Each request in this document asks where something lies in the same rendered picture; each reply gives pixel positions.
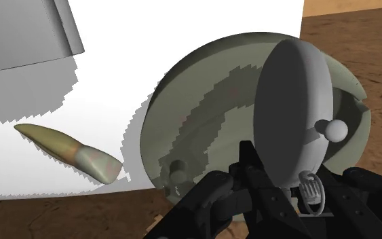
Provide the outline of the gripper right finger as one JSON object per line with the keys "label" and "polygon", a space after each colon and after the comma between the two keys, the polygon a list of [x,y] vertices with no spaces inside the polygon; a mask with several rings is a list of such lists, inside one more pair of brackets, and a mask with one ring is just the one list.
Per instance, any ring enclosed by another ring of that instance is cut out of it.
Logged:
{"label": "gripper right finger", "polygon": [[342,175],[325,166],[318,171],[333,217],[327,220],[328,239],[382,239],[382,176],[351,167]]}

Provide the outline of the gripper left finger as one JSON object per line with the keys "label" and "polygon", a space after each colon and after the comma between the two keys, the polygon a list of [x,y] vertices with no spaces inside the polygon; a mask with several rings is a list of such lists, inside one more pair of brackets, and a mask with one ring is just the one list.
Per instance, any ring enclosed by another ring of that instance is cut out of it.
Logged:
{"label": "gripper left finger", "polygon": [[209,172],[144,239],[215,239],[238,214],[248,226],[246,239],[311,239],[251,141],[240,142],[229,172]]}

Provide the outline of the olive green round plate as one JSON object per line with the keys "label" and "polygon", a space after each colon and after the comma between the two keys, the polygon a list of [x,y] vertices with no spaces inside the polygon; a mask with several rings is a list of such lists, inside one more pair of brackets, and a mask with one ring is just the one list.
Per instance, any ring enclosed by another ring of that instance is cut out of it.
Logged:
{"label": "olive green round plate", "polygon": [[[218,39],[184,57],[162,79],[142,125],[140,154],[152,184],[169,201],[179,202],[208,172],[227,171],[237,161],[241,141],[254,144],[259,77],[268,55],[285,39],[298,38],[243,33]],[[364,151],[371,112],[355,75],[323,55],[332,82],[333,117],[347,124],[348,134],[329,143],[321,166],[341,174]]]}

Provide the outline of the grey rounded lid with knob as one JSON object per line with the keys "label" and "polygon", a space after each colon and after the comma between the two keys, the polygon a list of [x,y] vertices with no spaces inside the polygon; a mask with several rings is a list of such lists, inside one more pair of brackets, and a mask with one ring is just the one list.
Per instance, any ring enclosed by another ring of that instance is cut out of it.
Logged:
{"label": "grey rounded lid with knob", "polygon": [[347,124],[333,117],[332,82],[326,59],[311,43],[279,42],[263,65],[254,102],[254,148],[272,183],[299,189],[313,216],[326,196],[317,171],[329,143],[343,141]]}

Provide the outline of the tan and green tapered object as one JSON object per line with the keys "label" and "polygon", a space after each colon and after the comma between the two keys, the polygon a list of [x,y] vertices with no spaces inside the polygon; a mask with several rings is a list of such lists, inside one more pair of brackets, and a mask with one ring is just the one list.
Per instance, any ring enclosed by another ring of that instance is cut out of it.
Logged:
{"label": "tan and green tapered object", "polygon": [[17,124],[14,128],[48,155],[99,183],[113,183],[123,168],[123,164],[110,154],[84,145],[61,131],[34,124]]}

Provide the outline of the grey robot stand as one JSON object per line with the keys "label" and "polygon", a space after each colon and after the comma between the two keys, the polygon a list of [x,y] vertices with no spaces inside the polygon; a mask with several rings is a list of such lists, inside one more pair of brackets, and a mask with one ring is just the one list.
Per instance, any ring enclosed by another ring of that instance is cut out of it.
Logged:
{"label": "grey robot stand", "polygon": [[69,0],[0,0],[0,71],[83,52]]}

